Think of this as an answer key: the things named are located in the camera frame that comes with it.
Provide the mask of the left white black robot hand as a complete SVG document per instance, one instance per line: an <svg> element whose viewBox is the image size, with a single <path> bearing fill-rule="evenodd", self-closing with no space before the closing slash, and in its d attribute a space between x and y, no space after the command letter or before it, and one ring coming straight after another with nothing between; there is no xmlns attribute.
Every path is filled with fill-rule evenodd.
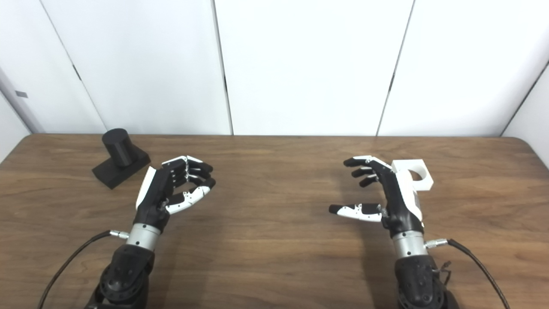
<svg viewBox="0 0 549 309"><path fill-rule="evenodd" d="M149 167L136 201L134 224L163 233L172 214L198 203L215 186L213 166L191 156L180 156Z"/></svg>

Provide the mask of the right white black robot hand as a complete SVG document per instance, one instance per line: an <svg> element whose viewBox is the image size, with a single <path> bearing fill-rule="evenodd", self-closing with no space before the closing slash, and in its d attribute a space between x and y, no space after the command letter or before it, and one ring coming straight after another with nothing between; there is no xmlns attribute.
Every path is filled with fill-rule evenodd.
<svg viewBox="0 0 549 309"><path fill-rule="evenodd" d="M424 233L423 213L413 187L410 173L396 169L374 156L355 156L344 161L346 167L357 167L351 173L354 178L363 177L359 186L365 188L380 183L386 205L380 203L357 203L354 205L330 205L328 211L338 216L368 222L380 222L390 232Z"/></svg>

